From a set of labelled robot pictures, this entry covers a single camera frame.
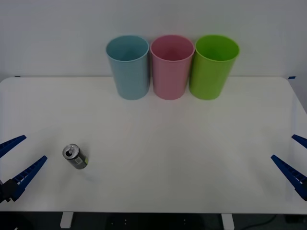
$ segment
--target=cup rim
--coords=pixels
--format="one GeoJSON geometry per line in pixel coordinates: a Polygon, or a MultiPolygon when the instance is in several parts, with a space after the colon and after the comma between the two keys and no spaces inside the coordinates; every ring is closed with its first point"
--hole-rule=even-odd
{"type": "Polygon", "coordinates": [[[160,60],[162,60],[162,61],[167,61],[167,62],[180,62],[180,61],[185,61],[185,60],[189,59],[190,57],[192,57],[192,56],[194,55],[194,53],[195,53],[195,46],[194,46],[193,42],[191,42],[191,40],[188,39],[188,38],[185,37],[185,36],[178,35],[178,34],[166,34],[166,35],[163,35],[163,36],[159,36],[159,37],[157,37],[155,40],[153,40],[153,42],[150,44],[150,52],[151,52],[151,54],[152,54],[153,56],[155,56],[156,58],[158,58],[158,59],[160,59],[160,60]],[[158,57],[156,54],[154,54],[154,53],[153,53],[153,50],[152,50],[153,43],[154,43],[155,41],[157,41],[157,40],[158,40],[159,38],[161,38],[161,37],[168,37],[168,36],[182,37],[182,38],[184,38],[185,40],[187,40],[188,42],[190,42],[191,45],[192,45],[192,47],[193,47],[193,52],[191,53],[191,55],[189,55],[188,57],[186,57],[186,58],[184,58],[184,59],[181,59],[181,60],[171,61],[171,60],[166,60],[166,59],[160,58],[160,57],[158,57]]]}
{"type": "Polygon", "coordinates": [[[143,58],[144,56],[146,56],[146,55],[148,54],[149,48],[150,48],[149,43],[148,43],[148,41],[147,41],[145,38],[143,38],[143,37],[141,37],[141,36],[138,36],[138,35],[127,34],[127,35],[117,36],[117,37],[111,39],[111,40],[107,43],[105,50],[106,50],[106,55],[107,55],[110,59],[112,59],[112,60],[114,60],[114,61],[117,61],[117,62],[125,62],[125,63],[127,63],[127,62],[137,61],[137,60],[143,58]],[[115,39],[120,38],[120,37],[138,37],[138,38],[142,39],[143,41],[145,41],[146,44],[147,44],[147,50],[146,50],[145,54],[143,54],[141,57],[138,57],[137,59],[133,59],[133,60],[129,60],[129,61],[121,61],[121,60],[117,60],[117,59],[115,59],[115,58],[112,58],[112,57],[107,53],[107,50],[106,50],[106,49],[107,49],[107,47],[109,46],[109,44],[110,44],[111,42],[113,42],[115,39]]]}
{"type": "Polygon", "coordinates": [[[240,54],[240,47],[239,47],[239,45],[237,44],[237,42],[235,42],[233,39],[231,39],[231,38],[229,38],[229,37],[227,37],[227,36],[225,36],[225,35],[221,35],[221,34],[208,34],[208,35],[202,36],[202,37],[200,37],[199,39],[197,39],[197,41],[195,42],[195,51],[196,51],[196,53],[198,53],[202,58],[207,59],[207,60],[209,60],[209,61],[213,61],[213,62],[228,62],[228,61],[231,61],[231,60],[236,59],[236,58],[239,56],[239,54],[240,54]],[[202,38],[204,38],[204,37],[209,37],[209,36],[223,37],[223,38],[226,38],[226,39],[232,41],[232,42],[238,47],[238,53],[237,53],[232,59],[228,59],[228,60],[224,60],[224,61],[218,61],[218,60],[214,60],[214,59],[210,59],[210,58],[205,57],[204,55],[202,55],[202,54],[197,50],[196,44],[197,44],[197,43],[199,42],[199,40],[201,40],[202,38]]]}

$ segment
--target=plastic cup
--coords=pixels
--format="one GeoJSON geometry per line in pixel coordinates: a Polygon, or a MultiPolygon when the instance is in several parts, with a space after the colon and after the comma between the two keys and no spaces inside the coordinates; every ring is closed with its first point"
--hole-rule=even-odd
{"type": "Polygon", "coordinates": [[[128,100],[140,99],[149,90],[149,44],[134,35],[120,36],[106,46],[119,95],[128,100]]]}
{"type": "Polygon", "coordinates": [[[179,35],[165,35],[150,46],[153,55],[153,91],[162,99],[181,97],[194,54],[193,43],[179,35]]]}
{"type": "Polygon", "coordinates": [[[207,35],[195,44],[191,69],[190,92],[197,98],[217,98],[239,54],[236,42],[222,35],[207,35]]]}

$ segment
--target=can lid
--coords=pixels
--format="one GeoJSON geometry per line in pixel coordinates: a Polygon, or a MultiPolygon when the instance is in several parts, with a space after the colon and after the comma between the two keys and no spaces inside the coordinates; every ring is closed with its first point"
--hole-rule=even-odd
{"type": "Polygon", "coordinates": [[[75,144],[69,144],[63,149],[63,156],[68,159],[74,159],[79,154],[79,147],[75,144]]]}

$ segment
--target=can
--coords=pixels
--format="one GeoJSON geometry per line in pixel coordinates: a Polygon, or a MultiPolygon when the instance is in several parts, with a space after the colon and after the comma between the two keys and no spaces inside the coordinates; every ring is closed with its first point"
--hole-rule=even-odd
{"type": "Polygon", "coordinates": [[[84,169],[88,164],[88,158],[76,144],[69,144],[63,149],[63,157],[76,169],[84,169]]]}

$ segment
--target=blue cup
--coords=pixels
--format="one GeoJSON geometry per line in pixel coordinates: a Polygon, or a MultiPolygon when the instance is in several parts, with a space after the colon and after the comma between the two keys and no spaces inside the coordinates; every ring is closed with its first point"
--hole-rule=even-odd
{"type": "Polygon", "coordinates": [[[140,99],[149,90],[149,44],[139,36],[126,35],[111,40],[106,54],[119,95],[140,99]]]}

